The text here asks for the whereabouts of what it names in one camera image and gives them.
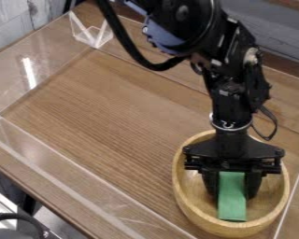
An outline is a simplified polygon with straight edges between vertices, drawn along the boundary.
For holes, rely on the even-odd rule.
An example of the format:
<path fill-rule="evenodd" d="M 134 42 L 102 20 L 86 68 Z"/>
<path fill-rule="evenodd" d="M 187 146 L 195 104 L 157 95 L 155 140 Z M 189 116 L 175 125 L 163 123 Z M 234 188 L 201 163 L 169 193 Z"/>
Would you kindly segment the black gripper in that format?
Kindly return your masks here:
<path fill-rule="evenodd" d="M 254 139 L 246 130 L 229 133 L 216 130 L 187 143 L 182 149 L 185 168 L 202 173 L 206 190 L 218 198 L 218 172 L 248 173 L 246 198 L 256 197 L 262 175 L 282 173 L 285 150 Z"/>

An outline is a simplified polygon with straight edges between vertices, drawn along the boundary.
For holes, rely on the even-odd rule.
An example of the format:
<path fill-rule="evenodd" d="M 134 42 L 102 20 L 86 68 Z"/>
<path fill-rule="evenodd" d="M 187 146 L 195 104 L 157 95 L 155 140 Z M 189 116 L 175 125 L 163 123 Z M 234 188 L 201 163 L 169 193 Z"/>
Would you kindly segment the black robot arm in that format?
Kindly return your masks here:
<path fill-rule="evenodd" d="M 265 107 L 272 84 L 262 53 L 245 25 L 220 0 L 125 0 L 145 17 L 146 36 L 163 52 L 191 61 L 213 99 L 216 135 L 183 147 L 185 168 L 202 174 L 209 193 L 218 195 L 221 174 L 244 174 L 244 192 L 253 198 L 262 177 L 282 172 L 285 150 L 249 135 L 253 114 Z"/>

